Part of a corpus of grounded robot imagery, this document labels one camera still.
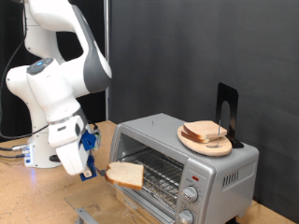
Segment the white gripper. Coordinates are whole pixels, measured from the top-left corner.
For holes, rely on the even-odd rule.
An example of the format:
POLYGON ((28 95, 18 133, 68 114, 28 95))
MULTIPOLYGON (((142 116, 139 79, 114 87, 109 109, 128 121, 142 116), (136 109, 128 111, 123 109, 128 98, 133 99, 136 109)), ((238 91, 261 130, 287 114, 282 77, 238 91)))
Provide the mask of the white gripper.
POLYGON ((79 141, 57 147, 56 152, 60 162, 70 175, 82 173, 82 180, 93 177, 93 172, 87 169, 89 152, 84 149, 84 146, 79 141))

